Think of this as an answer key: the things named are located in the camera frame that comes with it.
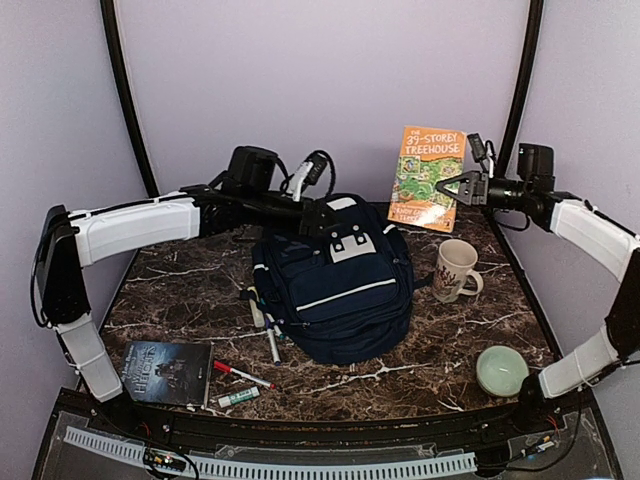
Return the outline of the orange Treehouse book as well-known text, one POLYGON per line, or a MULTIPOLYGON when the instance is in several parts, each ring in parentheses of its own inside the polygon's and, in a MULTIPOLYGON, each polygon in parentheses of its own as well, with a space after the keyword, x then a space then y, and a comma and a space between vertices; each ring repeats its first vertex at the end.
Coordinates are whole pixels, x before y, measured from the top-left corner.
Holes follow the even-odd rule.
POLYGON ((467 135, 463 131, 404 128, 388 219, 392 222, 450 233, 456 202, 436 183, 462 173, 467 135))

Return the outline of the navy blue student backpack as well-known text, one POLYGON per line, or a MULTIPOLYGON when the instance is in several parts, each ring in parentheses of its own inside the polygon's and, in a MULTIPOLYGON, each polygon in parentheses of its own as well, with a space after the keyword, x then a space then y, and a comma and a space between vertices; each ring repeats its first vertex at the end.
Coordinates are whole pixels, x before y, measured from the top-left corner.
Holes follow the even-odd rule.
POLYGON ((311 237, 267 229, 253 246, 260 307, 320 364, 378 357, 406 337, 414 292, 409 248, 355 194, 327 202, 336 224, 311 237))

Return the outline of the dark Wuthering Heights book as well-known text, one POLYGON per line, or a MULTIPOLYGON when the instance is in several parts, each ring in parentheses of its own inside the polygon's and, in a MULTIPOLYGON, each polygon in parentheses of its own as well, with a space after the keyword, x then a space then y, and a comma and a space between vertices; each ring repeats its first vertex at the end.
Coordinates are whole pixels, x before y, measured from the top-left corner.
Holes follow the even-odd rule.
POLYGON ((204 407, 212 354, 210 344, 129 342, 124 351, 121 380, 134 401, 204 407))

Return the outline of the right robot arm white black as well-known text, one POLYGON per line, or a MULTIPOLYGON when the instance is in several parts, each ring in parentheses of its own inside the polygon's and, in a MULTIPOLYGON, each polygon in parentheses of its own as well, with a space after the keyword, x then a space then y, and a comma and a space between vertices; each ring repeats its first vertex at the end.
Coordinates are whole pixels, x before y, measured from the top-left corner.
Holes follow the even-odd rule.
POLYGON ((509 179, 499 173, 489 142, 473 134, 469 144, 480 169, 437 182, 438 192, 467 206, 524 214, 541 230, 597 263, 618 286, 597 332, 524 381, 520 394, 523 402, 511 410, 510 424, 517 432, 530 434, 547 420, 548 401, 592 386, 620 367, 638 363, 639 236, 589 200, 556 188, 551 147, 520 144, 518 177, 509 179))

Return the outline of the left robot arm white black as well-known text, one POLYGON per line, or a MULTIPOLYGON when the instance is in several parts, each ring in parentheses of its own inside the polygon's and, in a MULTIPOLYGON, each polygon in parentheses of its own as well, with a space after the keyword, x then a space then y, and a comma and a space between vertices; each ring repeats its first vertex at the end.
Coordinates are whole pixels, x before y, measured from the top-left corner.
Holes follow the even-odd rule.
POLYGON ((39 327, 55 332, 90 395, 104 404, 103 421, 117 434, 134 435, 141 415, 127 403, 130 396, 92 319, 84 269, 125 252, 206 238, 242 225, 315 235, 332 215, 325 197, 311 199, 304 192, 324 172, 336 172, 324 150, 312 151, 289 172, 277 153, 239 146, 228 167, 207 184, 97 210, 49 209, 30 273, 32 315, 39 327))

